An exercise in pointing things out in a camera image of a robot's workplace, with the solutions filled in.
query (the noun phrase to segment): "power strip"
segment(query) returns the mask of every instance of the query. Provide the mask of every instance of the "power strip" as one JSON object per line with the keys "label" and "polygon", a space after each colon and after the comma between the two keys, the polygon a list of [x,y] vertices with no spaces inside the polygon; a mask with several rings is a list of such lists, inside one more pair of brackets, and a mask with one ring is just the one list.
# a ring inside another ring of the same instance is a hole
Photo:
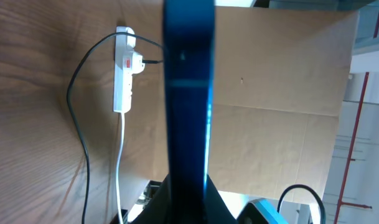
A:
{"label": "power strip", "polygon": [[[130,27],[117,27],[116,31],[134,34]],[[131,109],[133,74],[145,69],[145,64],[142,62],[143,56],[134,51],[135,41],[135,37],[116,36],[114,112],[127,113]]]}

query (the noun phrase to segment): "wooden table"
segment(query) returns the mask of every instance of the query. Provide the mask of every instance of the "wooden table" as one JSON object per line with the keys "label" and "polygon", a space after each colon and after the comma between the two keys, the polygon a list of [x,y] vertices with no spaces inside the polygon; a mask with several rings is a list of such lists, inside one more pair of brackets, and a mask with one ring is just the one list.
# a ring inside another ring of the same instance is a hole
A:
{"label": "wooden table", "polygon": [[[85,52],[116,26],[161,42],[160,1],[0,0],[0,224],[80,223],[86,169],[65,94]],[[119,117],[113,113],[114,39],[88,59],[72,101],[91,167],[86,223],[116,214]],[[149,60],[160,50],[137,41]],[[160,66],[134,78],[121,163],[123,208],[147,184],[152,167]]]}

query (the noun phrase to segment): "cardboard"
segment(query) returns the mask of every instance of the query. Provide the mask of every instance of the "cardboard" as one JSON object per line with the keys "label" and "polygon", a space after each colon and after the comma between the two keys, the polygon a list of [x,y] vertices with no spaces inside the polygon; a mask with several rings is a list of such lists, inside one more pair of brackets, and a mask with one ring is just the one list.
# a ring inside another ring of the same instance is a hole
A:
{"label": "cardboard", "polygon": [[338,116],[356,12],[217,8],[214,103]]}
{"label": "cardboard", "polygon": [[[279,198],[306,184],[323,195],[357,19],[356,12],[217,8],[208,173],[218,190]],[[162,90],[156,180],[168,173]],[[304,190],[285,200],[314,202]]]}

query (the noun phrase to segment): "black cable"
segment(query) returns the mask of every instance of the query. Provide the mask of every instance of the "black cable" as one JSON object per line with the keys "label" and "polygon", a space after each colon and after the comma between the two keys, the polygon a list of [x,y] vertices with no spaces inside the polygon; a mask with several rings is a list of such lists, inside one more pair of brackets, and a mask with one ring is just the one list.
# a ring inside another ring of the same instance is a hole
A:
{"label": "black cable", "polygon": [[162,63],[163,60],[142,60],[142,63],[150,63],[150,64],[157,64]]}
{"label": "black cable", "polygon": [[281,211],[281,207],[282,207],[282,202],[283,202],[283,198],[284,196],[291,190],[291,189],[306,189],[308,190],[312,196],[314,196],[314,198],[316,199],[317,203],[318,203],[318,206],[319,206],[319,210],[320,210],[320,213],[321,213],[321,224],[325,224],[326,223],[326,211],[325,211],[325,206],[321,200],[321,198],[318,196],[318,194],[310,187],[306,186],[306,185],[303,185],[303,184],[294,184],[290,187],[288,187],[286,190],[284,190],[284,192],[282,193],[281,197],[279,198],[279,202],[278,202],[278,213]]}
{"label": "black cable", "polygon": [[94,46],[92,46],[88,50],[88,52],[84,55],[84,57],[82,58],[82,60],[80,61],[80,63],[77,65],[77,68],[76,68],[75,72],[73,73],[72,79],[70,80],[69,86],[67,87],[66,102],[67,102],[67,106],[69,108],[70,115],[72,116],[73,122],[75,123],[75,127],[76,127],[76,131],[77,131],[78,137],[80,138],[80,142],[82,143],[83,150],[84,150],[84,155],[85,155],[85,160],[86,160],[86,163],[87,163],[87,186],[86,186],[86,189],[85,189],[85,199],[84,199],[84,207],[83,207],[83,215],[82,215],[82,224],[85,224],[85,212],[87,210],[88,191],[89,191],[89,188],[90,188],[90,160],[88,158],[88,149],[87,149],[87,146],[85,145],[83,134],[80,131],[80,127],[78,125],[78,122],[77,122],[77,119],[76,119],[76,116],[75,116],[72,104],[70,102],[70,95],[72,94],[72,87],[73,87],[73,84],[75,83],[77,74],[80,71],[80,69],[82,68],[84,62],[87,60],[88,56],[90,56],[90,54],[100,44],[102,44],[104,41],[108,40],[111,37],[117,36],[117,35],[127,35],[127,36],[130,36],[130,37],[135,37],[135,38],[137,38],[139,40],[146,41],[146,42],[148,42],[150,44],[153,44],[153,45],[156,45],[156,46],[160,47],[161,49],[164,49],[162,45],[160,45],[160,44],[158,44],[158,43],[156,43],[154,41],[151,41],[149,39],[146,39],[144,37],[141,37],[141,36],[138,36],[138,35],[135,35],[135,34],[130,34],[130,33],[127,33],[127,32],[115,32],[115,33],[109,34],[106,37],[102,38]]}

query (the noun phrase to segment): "blue metal bar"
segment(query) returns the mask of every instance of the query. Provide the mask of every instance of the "blue metal bar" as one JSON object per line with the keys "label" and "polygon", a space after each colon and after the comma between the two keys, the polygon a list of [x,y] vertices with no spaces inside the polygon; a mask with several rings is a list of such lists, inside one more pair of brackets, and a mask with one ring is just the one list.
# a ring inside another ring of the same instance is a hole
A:
{"label": "blue metal bar", "polygon": [[166,0],[163,39],[171,223],[204,223],[212,116],[211,0]]}

